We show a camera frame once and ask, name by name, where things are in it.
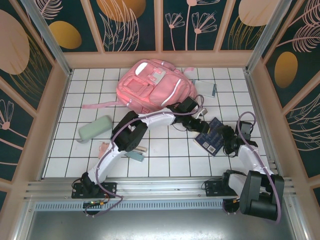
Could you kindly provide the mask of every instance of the blue book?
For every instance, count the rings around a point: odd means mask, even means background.
[[[215,156],[224,145],[223,137],[217,133],[217,128],[223,126],[216,117],[209,123],[210,132],[200,133],[194,141],[212,156]]]

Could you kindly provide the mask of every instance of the purple cable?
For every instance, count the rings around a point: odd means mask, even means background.
[[[272,181],[271,179],[271,176],[270,174],[268,173],[268,171],[266,170],[266,166],[264,165],[264,162],[262,161],[261,157],[259,156],[259,154],[252,148],[252,146],[245,140],[243,134],[241,133],[241,129],[240,129],[240,120],[241,118],[245,115],[245,114],[251,114],[253,116],[253,119],[254,119],[254,122],[253,122],[253,126],[256,124],[257,122],[257,119],[256,119],[256,116],[250,112],[250,111],[245,111],[244,113],[242,113],[236,123],[236,126],[238,128],[238,132],[239,132],[239,135],[241,137],[241,139],[244,141],[245,145],[247,145],[247,147],[253,152],[253,154],[255,155],[255,157],[257,158],[257,160],[259,161],[259,164],[260,166],[262,167],[263,171],[265,172],[269,182],[270,182],[270,185],[272,187],[272,190],[273,190],[273,194],[275,196],[275,201],[276,201],[276,207],[277,207],[277,217],[276,217],[276,221],[275,221],[275,224],[278,224],[281,220],[281,206],[280,206],[280,199],[279,199],[279,195],[277,193],[277,190],[276,190],[276,186],[274,184],[274,182]]]
[[[187,113],[178,113],[178,112],[172,112],[172,111],[155,112],[155,113],[152,113],[152,114],[150,114],[150,115],[148,115],[148,116],[142,116],[142,117],[138,117],[138,118],[132,119],[131,121],[129,121],[128,123],[126,123],[123,127],[121,127],[121,128],[115,133],[115,135],[113,136],[113,138],[111,139],[111,142],[110,142],[111,145],[112,145],[111,149],[110,149],[105,155],[103,155],[103,157],[100,159],[98,165],[96,166],[95,180],[96,180],[96,183],[98,184],[98,186],[99,186],[104,192],[106,192],[106,193],[109,194],[109,195],[112,195],[112,196],[115,196],[115,197],[117,197],[117,198],[120,198],[120,200],[119,200],[118,202],[116,202],[114,205],[112,205],[111,207],[109,207],[107,210],[100,211],[100,212],[98,212],[97,214],[92,215],[93,218],[94,218],[95,216],[98,217],[98,216],[100,216],[100,215],[102,215],[102,214],[105,214],[105,213],[109,212],[111,209],[115,208],[119,203],[121,203],[121,202],[123,201],[123,199],[124,199],[123,196],[117,195],[117,194],[115,194],[115,193],[113,193],[113,192],[108,191],[107,189],[105,189],[105,188],[101,185],[101,183],[99,182],[99,179],[98,179],[98,170],[99,170],[99,168],[100,168],[100,165],[101,165],[101,163],[103,162],[103,160],[106,158],[106,156],[107,156],[108,154],[110,154],[111,151],[115,148],[114,142],[115,142],[116,137],[117,137],[126,127],[128,127],[130,124],[132,124],[132,123],[134,123],[134,122],[136,122],[136,121],[138,121],[138,120],[144,120],[144,119],[147,119],[147,118],[156,116],[156,115],[163,115],[163,114],[173,114],[173,115],[177,115],[177,116],[186,116],[186,115],[196,114],[196,113],[203,107],[204,102],[205,102],[204,96],[202,96],[202,95],[199,94],[199,95],[197,95],[195,98],[197,98],[197,97],[200,97],[200,98],[201,98],[201,105],[199,106],[198,109],[196,109],[196,110],[194,110],[194,111],[187,112]]]

